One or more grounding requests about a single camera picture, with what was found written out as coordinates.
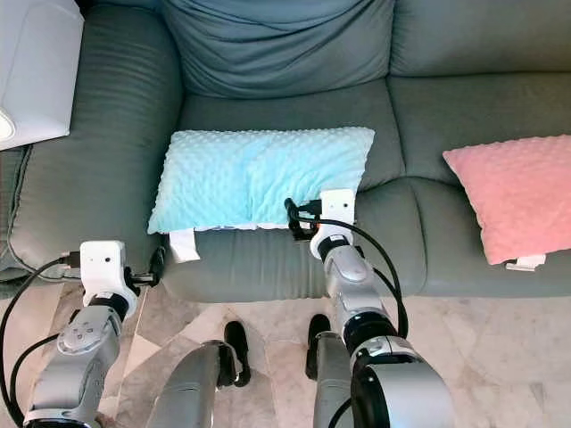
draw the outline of marble floor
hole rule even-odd
[[[61,330],[81,305],[77,284],[30,290],[7,338],[10,365],[28,344]],[[315,384],[304,373],[306,332],[329,302],[202,304],[145,291],[121,336],[100,411],[109,428],[142,428],[173,367],[199,343],[221,339],[239,319],[250,344],[252,382],[216,395],[216,428],[311,427]],[[7,301],[0,300],[0,313]],[[448,383],[459,428],[571,426],[571,298],[406,299],[410,341]],[[49,348],[23,367],[25,403]],[[0,426],[9,427],[0,411]]]

